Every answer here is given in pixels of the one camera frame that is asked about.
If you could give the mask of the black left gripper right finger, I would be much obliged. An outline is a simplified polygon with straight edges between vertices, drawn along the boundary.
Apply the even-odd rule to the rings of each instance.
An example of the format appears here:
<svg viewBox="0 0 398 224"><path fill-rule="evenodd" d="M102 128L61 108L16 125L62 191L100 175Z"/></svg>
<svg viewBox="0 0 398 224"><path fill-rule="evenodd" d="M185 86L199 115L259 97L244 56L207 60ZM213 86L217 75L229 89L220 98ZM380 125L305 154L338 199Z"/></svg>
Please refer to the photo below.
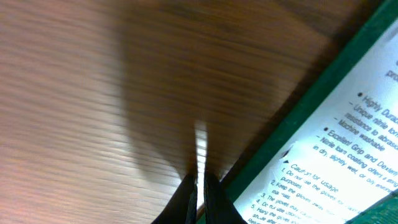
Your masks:
<svg viewBox="0 0 398 224"><path fill-rule="evenodd" d="M211 172L205 172L204 199L206 224L246 224Z"/></svg>

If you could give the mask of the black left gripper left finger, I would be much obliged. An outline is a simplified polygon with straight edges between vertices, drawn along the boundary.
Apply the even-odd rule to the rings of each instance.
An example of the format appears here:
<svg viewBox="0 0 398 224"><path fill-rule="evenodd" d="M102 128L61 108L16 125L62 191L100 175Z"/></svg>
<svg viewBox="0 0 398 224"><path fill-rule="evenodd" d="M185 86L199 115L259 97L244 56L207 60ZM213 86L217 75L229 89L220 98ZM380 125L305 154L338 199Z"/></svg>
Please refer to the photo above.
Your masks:
<svg viewBox="0 0 398 224"><path fill-rule="evenodd" d="M152 224L196 224L197 195L196 179L188 174Z"/></svg>

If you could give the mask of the green white gloves packet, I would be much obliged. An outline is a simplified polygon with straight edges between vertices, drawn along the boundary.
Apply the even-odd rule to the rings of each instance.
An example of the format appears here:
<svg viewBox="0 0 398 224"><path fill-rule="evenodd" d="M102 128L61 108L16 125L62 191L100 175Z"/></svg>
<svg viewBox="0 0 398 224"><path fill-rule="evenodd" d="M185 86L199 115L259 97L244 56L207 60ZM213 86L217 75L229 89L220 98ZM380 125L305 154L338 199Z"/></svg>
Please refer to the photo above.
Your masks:
<svg viewBox="0 0 398 224"><path fill-rule="evenodd" d="M384 2L226 192L246 223L397 222L397 2Z"/></svg>

